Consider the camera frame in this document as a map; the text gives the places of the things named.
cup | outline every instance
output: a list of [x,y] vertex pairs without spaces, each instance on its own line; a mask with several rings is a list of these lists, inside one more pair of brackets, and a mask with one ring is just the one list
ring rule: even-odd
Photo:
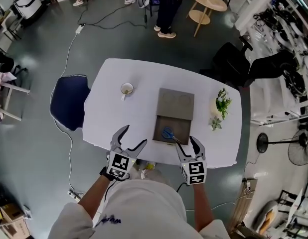
[[122,92],[122,101],[125,100],[125,97],[129,94],[131,94],[134,90],[134,87],[131,83],[124,83],[122,86],[121,86],[121,92]]

standing fan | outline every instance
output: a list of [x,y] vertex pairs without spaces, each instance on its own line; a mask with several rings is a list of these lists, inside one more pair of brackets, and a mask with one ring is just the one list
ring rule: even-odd
[[268,136],[261,133],[257,138],[257,150],[259,153],[264,153],[269,144],[286,144],[288,147],[288,158],[294,165],[308,164],[308,132],[299,130],[294,137],[289,141],[268,141]]

wooden side table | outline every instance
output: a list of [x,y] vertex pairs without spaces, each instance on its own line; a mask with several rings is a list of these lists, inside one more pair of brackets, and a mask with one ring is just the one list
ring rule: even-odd
[[[203,12],[199,10],[194,10],[195,6],[197,3],[200,3],[201,5],[205,6],[205,9]],[[210,15],[212,13],[212,10],[216,11],[226,11],[227,10],[227,5],[223,0],[195,0],[195,3],[193,4],[192,8],[189,10],[188,14],[186,17],[190,17],[192,20],[198,23],[196,31],[194,33],[194,37],[196,36],[200,25],[207,25],[210,23]]]

blue scissors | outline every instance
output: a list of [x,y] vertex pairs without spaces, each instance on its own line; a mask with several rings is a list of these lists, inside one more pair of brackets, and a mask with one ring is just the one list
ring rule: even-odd
[[163,129],[163,131],[162,131],[162,137],[163,137],[164,139],[173,139],[173,140],[175,140],[176,142],[181,143],[180,140],[178,140],[178,139],[174,136],[172,129],[169,128],[169,127],[165,127],[165,128]]

gray floor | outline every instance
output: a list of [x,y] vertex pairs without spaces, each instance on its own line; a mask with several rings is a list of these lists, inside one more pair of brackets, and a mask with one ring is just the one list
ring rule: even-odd
[[[77,36],[69,57],[68,74],[86,74],[91,86],[107,58],[128,58],[168,64],[190,71],[208,69],[216,51],[227,41],[239,43],[231,12],[213,12],[211,23],[202,26],[193,38],[196,23],[185,18],[193,0],[184,0],[175,18],[173,40],[160,39],[153,30],[156,15],[149,19],[148,29],[123,25],[114,30],[86,26]],[[92,0],[83,21],[95,22],[123,5],[123,0]],[[46,238],[52,223],[64,204],[71,201],[69,189],[70,141],[55,127],[49,114],[50,94],[65,65],[69,44],[84,7],[72,7],[65,1],[52,5],[32,26],[20,34],[8,53],[29,69],[23,86],[30,95],[13,93],[10,111],[22,115],[18,122],[6,118],[0,124],[0,182],[6,192],[21,205],[30,207],[33,220],[28,222],[36,239]],[[108,17],[103,26],[113,26],[125,20],[143,24],[144,10],[136,4]],[[242,90],[243,125],[237,164],[207,172],[206,191],[211,206],[234,202],[243,176],[249,140],[249,91]],[[73,137],[71,182],[77,191],[86,191],[105,165],[105,150],[82,140],[82,131]],[[176,166],[159,165],[174,188],[183,182]],[[187,209],[193,208],[190,187],[180,190]],[[233,205],[214,210],[216,218],[228,222]]]

